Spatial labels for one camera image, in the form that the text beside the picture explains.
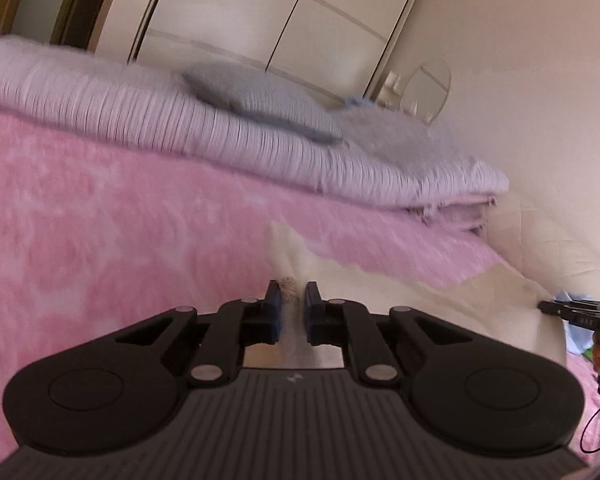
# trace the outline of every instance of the gray cushion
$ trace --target gray cushion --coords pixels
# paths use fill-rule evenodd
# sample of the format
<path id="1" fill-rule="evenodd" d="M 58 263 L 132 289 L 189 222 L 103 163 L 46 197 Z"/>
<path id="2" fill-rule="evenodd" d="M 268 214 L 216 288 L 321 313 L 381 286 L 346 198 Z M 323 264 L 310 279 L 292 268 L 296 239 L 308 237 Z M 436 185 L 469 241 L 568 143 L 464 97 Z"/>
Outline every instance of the gray cushion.
<path id="1" fill-rule="evenodd" d="M 331 115 L 302 88 L 281 77 L 223 62 L 196 63 L 182 75 L 196 97 L 217 108 L 318 142 L 342 138 Z"/>

